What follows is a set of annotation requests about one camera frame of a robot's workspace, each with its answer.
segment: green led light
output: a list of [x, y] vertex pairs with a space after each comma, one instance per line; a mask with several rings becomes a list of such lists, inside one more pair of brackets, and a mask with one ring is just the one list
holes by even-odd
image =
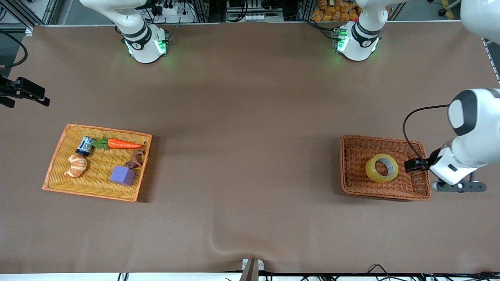
[[349, 36], [345, 35], [344, 38], [338, 43], [337, 50], [343, 52], [346, 49], [347, 43], [349, 42]]
[[162, 41], [155, 40], [154, 44], [156, 45], [156, 48], [158, 49], [158, 52], [160, 54], [165, 53], [165, 44]]

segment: small bottle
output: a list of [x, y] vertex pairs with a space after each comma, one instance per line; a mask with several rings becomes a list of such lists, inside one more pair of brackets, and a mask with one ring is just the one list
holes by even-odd
[[78, 147], [76, 148], [76, 153], [83, 155], [83, 156], [89, 156], [91, 153], [92, 149], [92, 143], [94, 142], [93, 138], [90, 138], [88, 136], [84, 136]]

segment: croissant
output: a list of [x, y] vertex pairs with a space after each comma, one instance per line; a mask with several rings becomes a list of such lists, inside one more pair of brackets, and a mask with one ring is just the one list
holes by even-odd
[[87, 160], [80, 154], [71, 155], [67, 160], [71, 163], [69, 170], [64, 172], [68, 178], [76, 178], [87, 169]]
[[349, 11], [349, 20], [354, 21], [355, 18], [358, 17], [358, 13], [356, 9], [352, 9]]
[[343, 12], [340, 14], [340, 20], [341, 21], [349, 21], [349, 14], [346, 12]]
[[335, 2], [335, 10], [340, 11], [341, 13], [347, 13], [351, 4], [349, 2], [345, 2], [342, 0], [338, 0]]
[[331, 15], [332, 21], [340, 21], [340, 19], [341, 19], [341, 11], [339, 11], [339, 10]]
[[311, 20], [313, 22], [321, 22], [323, 19], [323, 11], [322, 10], [314, 10], [311, 15]]
[[333, 15], [335, 14], [336, 10], [335, 10], [335, 7], [327, 7], [326, 9], [324, 9], [324, 15], [327, 16], [327, 15]]
[[317, 7], [320, 10], [324, 10], [326, 7], [328, 7], [328, 1], [327, 0], [317, 0], [316, 4], [317, 4]]

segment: toy carrot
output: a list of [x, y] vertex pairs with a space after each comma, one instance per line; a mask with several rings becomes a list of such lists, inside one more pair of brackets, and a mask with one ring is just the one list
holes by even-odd
[[92, 145], [98, 149], [128, 149], [135, 150], [140, 149], [142, 145], [138, 143], [133, 143], [129, 141], [124, 141], [116, 138], [98, 138], [92, 142]]

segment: floor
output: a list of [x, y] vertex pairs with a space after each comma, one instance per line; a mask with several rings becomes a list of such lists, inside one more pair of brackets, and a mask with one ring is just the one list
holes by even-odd
[[[447, 7], [453, 1], [449, 0], [410, 0], [404, 3], [399, 13], [395, 14], [397, 21], [444, 21], [448, 19], [460, 19], [460, 5], [454, 7], [445, 16], [439, 16], [438, 11]], [[59, 24], [65, 25], [109, 25], [112, 22], [100, 13], [84, 7], [79, 0], [67, 0], [57, 17]], [[22, 39], [23, 33], [15, 34], [16, 38]], [[491, 57], [500, 66], [500, 46], [492, 43], [488, 46]], [[6, 36], [0, 35], [0, 63], [9, 63], [14, 60], [19, 46]], [[1, 72], [8, 76], [9, 71]]]

